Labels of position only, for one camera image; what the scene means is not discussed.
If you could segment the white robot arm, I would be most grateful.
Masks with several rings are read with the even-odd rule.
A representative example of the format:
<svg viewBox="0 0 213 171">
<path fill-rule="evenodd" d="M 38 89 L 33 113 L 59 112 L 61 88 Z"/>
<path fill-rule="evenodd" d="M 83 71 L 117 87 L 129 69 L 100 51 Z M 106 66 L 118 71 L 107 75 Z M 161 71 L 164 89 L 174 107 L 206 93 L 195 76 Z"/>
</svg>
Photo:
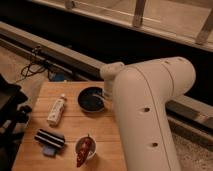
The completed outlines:
<svg viewBox="0 0 213 171">
<path fill-rule="evenodd" d="M 181 171 L 165 104 L 191 89 L 196 72 L 183 57 L 100 69 L 112 102 L 127 171 Z"/>
</svg>

